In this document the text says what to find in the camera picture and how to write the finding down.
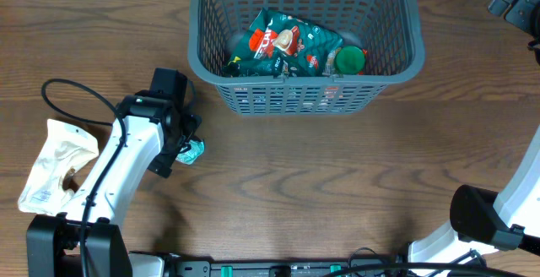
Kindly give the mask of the cream paper pouch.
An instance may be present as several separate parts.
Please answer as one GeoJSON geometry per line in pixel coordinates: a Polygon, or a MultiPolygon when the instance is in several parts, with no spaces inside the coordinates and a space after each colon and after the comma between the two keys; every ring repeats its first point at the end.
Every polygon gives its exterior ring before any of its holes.
{"type": "Polygon", "coordinates": [[[54,119],[47,121],[47,139],[31,168],[18,209],[25,213],[56,215],[74,191],[64,180],[99,156],[97,139],[82,128],[54,119]]]}

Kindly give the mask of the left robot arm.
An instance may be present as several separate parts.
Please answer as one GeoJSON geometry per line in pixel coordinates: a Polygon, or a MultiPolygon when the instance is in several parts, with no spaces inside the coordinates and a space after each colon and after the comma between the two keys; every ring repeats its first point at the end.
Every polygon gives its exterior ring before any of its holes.
{"type": "Polygon", "coordinates": [[[146,171],[167,178],[179,155],[191,150],[201,124],[184,102],[192,81],[156,68],[151,85],[107,104],[111,136],[94,167],[60,211],[36,215],[26,231],[31,276],[175,276],[171,253],[130,253],[122,224],[146,171]]]}

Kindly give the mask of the green Nescafe coffee bag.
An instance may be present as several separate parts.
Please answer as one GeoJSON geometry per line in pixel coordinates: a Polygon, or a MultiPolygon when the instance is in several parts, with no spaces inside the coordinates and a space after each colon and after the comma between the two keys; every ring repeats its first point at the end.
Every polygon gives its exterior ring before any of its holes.
{"type": "Polygon", "coordinates": [[[227,77],[317,77],[343,44],[334,31],[277,11],[262,9],[233,50],[227,77]]]}

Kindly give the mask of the spaghetti pack with orange ends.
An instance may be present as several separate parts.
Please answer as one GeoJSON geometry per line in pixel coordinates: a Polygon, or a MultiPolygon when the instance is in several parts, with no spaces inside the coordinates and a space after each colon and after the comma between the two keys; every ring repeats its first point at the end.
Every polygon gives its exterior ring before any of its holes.
{"type": "Polygon", "coordinates": [[[352,75],[352,74],[341,74],[339,73],[334,64],[334,59],[336,54],[342,49],[342,47],[338,47],[334,51],[332,51],[327,58],[327,63],[325,65],[325,69],[323,70],[324,76],[336,76],[336,75],[352,75]]]}

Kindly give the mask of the light teal snack packet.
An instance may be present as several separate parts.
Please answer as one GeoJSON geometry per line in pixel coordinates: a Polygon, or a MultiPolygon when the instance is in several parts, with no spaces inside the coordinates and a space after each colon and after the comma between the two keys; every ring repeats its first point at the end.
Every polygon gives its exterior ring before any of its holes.
{"type": "Polygon", "coordinates": [[[192,139],[182,147],[175,160],[184,165],[192,165],[204,153],[204,150],[205,143],[203,140],[192,139]]]}

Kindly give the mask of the green lid jar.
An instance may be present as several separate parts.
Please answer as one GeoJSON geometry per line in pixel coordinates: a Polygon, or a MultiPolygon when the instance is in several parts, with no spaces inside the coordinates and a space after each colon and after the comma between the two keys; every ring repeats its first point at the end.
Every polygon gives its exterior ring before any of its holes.
{"type": "Polygon", "coordinates": [[[334,64],[341,74],[359,74],[365,68],[366,51],[357,46],[345,46],[336,54],[334,64]]]}

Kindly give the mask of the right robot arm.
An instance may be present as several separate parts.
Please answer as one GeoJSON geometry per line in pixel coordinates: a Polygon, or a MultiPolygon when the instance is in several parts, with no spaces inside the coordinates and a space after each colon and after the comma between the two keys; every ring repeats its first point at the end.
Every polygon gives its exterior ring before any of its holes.
{"type": "MultiPolygon", "coordinates": [[[[493,0],[489,12],[530,35],[527,49],[539,58],[539,0],[493,0]]],[[[401,260],[471,266],[485,254],[516,249],[539,254],[539,133],[502,192],[460,186],[450,219],[409,243],[401,260]]]]}

